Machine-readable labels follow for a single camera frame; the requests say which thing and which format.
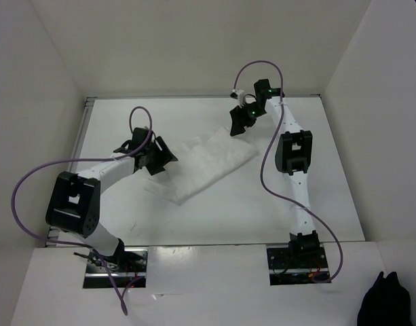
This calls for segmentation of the dark folded garment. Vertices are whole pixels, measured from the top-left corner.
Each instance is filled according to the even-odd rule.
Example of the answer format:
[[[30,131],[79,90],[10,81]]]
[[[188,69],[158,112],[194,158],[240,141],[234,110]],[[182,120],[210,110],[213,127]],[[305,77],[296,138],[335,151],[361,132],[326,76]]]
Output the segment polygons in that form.
[[[397,272],[380,272],[365,294],[357,325],[412,325],[411,295],[398,279]]]

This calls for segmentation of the white pleated skirt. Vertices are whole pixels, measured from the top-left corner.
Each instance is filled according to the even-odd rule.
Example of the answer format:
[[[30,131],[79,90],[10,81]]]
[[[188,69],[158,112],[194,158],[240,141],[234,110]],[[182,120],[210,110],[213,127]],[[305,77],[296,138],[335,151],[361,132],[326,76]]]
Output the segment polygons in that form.
[[[233,138],[219,128],[184,142],[173,150],[177,161],[143,181],[143,188],[175,204],[181,204],[253,159],[254,143]]]

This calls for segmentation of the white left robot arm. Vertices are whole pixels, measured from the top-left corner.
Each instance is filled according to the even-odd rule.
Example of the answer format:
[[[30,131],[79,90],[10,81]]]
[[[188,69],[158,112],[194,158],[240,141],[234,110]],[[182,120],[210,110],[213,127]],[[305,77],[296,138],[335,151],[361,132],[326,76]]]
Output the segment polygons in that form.
[[[126,253],[124,242],[100,223],[101,195],[143,168],[156,175],[177,160],[162,137],[154,136],[147,128],[135,128],[132,138],[115,149],[109,160],[78,173],[62,172],[57,176],[45,221],[96,249],[108,270],[121,270],[136,257]]]

